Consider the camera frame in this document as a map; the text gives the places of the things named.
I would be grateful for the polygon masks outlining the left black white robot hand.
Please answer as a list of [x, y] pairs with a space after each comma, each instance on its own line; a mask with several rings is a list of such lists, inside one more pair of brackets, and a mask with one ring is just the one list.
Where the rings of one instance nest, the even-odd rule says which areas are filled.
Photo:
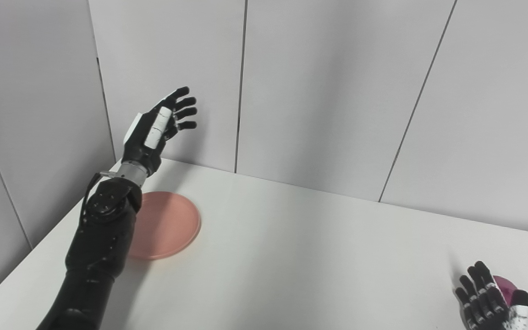
[[177, 88], [140, 115], [124, 143], [123, 161], [141, 165], [147, 177], [159, 169], [166, 142], [182, 130], [197, 127], [196, 121], [184, 121], [198, 113], [197, 99], [189, 92], [188, 86]]

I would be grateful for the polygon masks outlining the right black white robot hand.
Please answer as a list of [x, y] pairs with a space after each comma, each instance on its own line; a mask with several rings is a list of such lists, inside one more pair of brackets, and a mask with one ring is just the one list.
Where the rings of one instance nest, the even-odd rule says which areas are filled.
[[528, 291], [511, 282], [502, 290], [498, 279], [483, 261], [460, 276], [454, 293], [467, 330], [528, 330]]

